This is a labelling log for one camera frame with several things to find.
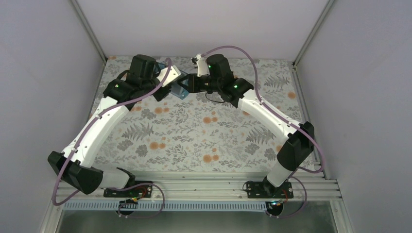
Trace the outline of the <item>blue card holder wallet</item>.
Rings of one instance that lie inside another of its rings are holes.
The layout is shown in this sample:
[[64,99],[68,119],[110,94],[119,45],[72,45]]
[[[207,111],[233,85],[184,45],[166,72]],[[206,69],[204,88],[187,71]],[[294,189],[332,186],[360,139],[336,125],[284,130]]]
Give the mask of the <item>blue card holder wallet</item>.
[[[154,71],[161,71],[162,69],[168,67],[166,64],[164,63],[157,63],[157,65],[155,65]],[[178,77],[178,79],[176,79],[174,82],[170,83],[169,86],[171,88],[171,92],[170,94],[175,95],[176,97],[180,98],[180,99],[184,99],[187,95],[188,92],[185,91],[185,89],[183,89],[177,82],[178,80],[182,79],[184,76],[187,75],[187,73],[185,73],[184,71],[181,71],[181,75]]]

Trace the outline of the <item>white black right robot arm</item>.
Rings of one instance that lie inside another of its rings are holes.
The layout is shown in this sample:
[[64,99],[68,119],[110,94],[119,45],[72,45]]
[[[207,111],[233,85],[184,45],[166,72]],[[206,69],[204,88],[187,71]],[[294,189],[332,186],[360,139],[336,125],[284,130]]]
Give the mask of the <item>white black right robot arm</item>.
[[314,127],[308,121],[300,123],[274,108],[243,78],[236,78],[228,59],[222,54],[192,59],[197,74],[180,78],[178,84],[189,93],[218,93],[223,101],[255,117],[283,143],[275,164],[261,182],[248,181],[243,190],[250,199],[280,199],[288,197],[288,179],[313,152]]

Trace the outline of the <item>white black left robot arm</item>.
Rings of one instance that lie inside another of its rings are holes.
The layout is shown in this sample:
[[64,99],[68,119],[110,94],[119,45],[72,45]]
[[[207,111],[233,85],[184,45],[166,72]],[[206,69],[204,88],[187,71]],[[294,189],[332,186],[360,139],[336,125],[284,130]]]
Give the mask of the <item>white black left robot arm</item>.
[[136,102],[149,96],[162,100],[170,91],[168,85],[180,75],[170,58],[161,68],[153,57],[134,56],[130,67],[108,83],[98,107],[79,134],[61,152],[50,153],[48,162],[57,175],[54,188],[64,181],[84,194],[109,188],[124,197],[132,195],[135,176],[122,168],[95,168],[95,158],[114,127]]

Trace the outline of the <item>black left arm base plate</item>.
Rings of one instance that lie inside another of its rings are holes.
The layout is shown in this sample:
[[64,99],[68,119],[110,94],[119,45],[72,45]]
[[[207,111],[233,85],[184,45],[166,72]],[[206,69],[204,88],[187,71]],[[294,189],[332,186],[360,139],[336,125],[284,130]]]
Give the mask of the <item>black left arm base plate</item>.
[[118,191],[114,189],[105,189],[103,196],[105,198],[150,198],[153,190],[152,181],[133,181],[126,185],[126,190]]

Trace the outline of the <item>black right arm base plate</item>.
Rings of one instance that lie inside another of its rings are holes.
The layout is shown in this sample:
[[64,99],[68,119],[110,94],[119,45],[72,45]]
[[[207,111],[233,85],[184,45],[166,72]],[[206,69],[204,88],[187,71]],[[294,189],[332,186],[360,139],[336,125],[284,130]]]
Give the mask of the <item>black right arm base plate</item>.
[[249,199],[291,199],[294,197],[292,184],[284,182],[280,187],[275,187],[269,182],[247,181],[242,190]]

